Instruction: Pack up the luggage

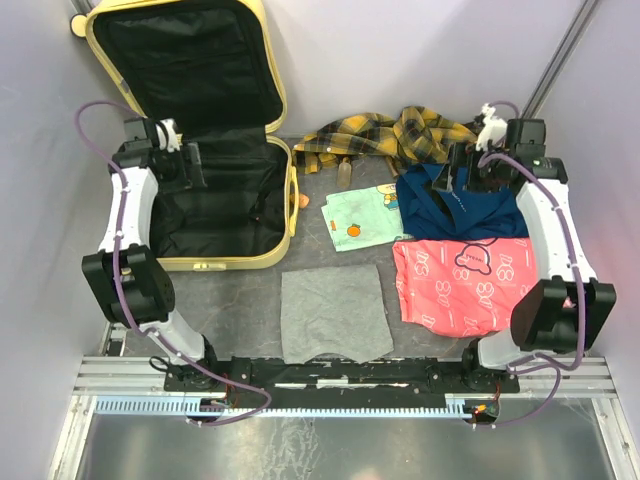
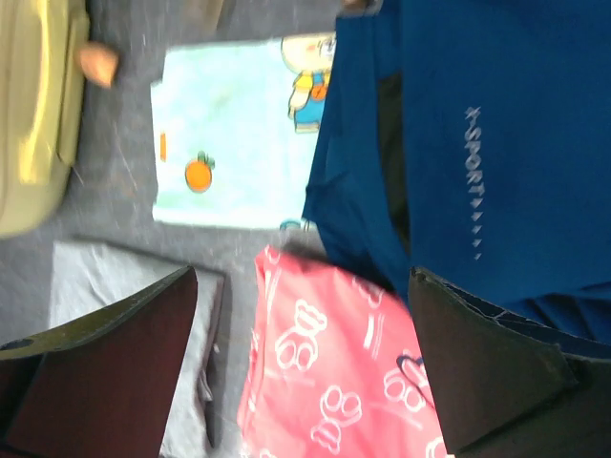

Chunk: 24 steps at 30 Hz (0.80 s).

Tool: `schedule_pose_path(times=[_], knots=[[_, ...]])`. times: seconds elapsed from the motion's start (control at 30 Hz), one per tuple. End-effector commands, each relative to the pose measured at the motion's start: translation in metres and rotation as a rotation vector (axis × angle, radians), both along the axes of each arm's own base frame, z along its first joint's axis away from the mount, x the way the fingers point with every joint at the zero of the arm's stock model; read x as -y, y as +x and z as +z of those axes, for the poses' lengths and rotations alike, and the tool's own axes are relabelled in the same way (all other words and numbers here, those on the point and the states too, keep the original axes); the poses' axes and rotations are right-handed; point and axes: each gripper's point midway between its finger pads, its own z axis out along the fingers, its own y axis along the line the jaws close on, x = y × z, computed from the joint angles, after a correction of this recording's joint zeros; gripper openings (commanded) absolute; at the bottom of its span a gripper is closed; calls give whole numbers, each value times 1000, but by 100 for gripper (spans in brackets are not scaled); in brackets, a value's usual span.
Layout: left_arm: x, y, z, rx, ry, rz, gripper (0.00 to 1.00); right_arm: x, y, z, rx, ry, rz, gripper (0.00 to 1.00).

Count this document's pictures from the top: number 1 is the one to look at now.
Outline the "navy blue sport shirt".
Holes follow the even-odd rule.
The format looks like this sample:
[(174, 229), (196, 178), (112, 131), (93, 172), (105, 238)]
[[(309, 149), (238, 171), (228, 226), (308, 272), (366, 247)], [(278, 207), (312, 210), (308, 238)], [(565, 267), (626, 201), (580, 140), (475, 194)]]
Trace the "navy blue sport shirt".
[(510, 190), (474, 193), (459, 179), (451, 192), (434, 188), (442, 167), (416, 164), (396, 181), (406, 234), (417, 240), (478, 241), (526, 238), (525, 220)]

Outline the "mint green printed garment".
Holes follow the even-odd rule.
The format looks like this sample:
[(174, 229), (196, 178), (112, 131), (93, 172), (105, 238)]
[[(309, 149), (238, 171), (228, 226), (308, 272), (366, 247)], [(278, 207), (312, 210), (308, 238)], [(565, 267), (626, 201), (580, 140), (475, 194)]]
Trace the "mint green printed garment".
[(404, 233), (394, 183), (330, 194), (321, 212), (337, 252), (409, 238)]

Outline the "pink bear print garment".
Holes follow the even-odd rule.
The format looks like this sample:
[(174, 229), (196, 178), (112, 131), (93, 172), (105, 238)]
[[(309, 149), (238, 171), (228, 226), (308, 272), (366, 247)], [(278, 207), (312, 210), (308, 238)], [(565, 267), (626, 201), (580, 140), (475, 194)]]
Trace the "pink bear print garment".
[(527, 238), (401, 241), (393, 245), (401, 320), (451, 338), (507, 329), (537, 282)]

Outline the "grey cloth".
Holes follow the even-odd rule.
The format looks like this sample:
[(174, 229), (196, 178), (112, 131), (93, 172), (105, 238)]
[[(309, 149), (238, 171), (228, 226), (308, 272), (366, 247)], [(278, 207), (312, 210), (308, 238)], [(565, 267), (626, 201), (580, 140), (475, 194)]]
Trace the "grey cloth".
[(287, 364), (322, 355), (366, 363), (394, 349), (374, 264), (283, 273), (280, 326)]

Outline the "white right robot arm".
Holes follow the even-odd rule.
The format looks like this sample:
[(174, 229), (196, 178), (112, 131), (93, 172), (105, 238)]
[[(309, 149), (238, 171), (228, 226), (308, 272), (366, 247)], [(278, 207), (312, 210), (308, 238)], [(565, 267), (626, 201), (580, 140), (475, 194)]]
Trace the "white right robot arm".
[(525, 221), (538, 279), (516, 304), (503, 332), (473, 341), (463, 353), (459, 379), (481, 391), (495, 371), (532, 374), (576, 370), (597, 339), (617, 295), (598, 280), (587, 260), (569, 205), (563, 161), (546, 153), (541, 119), (498, 117), (486, 107), (473, 143), (454, 144), (436, 189), (461, 186), (473, 193), (508, 190)]

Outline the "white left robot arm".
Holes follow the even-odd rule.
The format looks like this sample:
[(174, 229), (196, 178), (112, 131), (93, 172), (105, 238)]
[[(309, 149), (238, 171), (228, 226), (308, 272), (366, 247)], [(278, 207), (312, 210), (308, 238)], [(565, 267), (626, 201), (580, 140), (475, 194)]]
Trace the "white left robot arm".
[(109, 322), (163, 350), (149, 364), (165, 374), (167, 388), (211, 391), (221, 378), (213, 347), (177, 310), (173, 283), (151, 249), (157, 195), (204, 183), (199, 150), (182, 144), (171, 118), (132, 118), (124, 127), (125, 142), (109, 161), (106, 232), (97, 252), (83, 257), (82, 272)]

